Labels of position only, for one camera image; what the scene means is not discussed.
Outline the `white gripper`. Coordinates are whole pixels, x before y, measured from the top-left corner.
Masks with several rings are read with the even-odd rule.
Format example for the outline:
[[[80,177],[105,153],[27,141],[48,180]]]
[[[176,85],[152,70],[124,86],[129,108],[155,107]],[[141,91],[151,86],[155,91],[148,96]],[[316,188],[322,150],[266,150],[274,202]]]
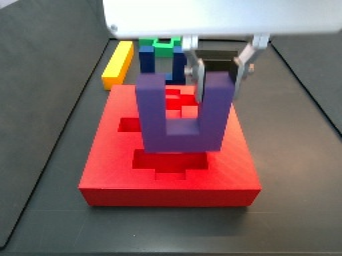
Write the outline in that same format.
[[[232,60],[234,96],[268,45],[270,35],[342,30],[342,0],[103,0],[107,27],[117,38],[182,37],[184,75],[203,100],[206,68],[198,37],[254,35]]]

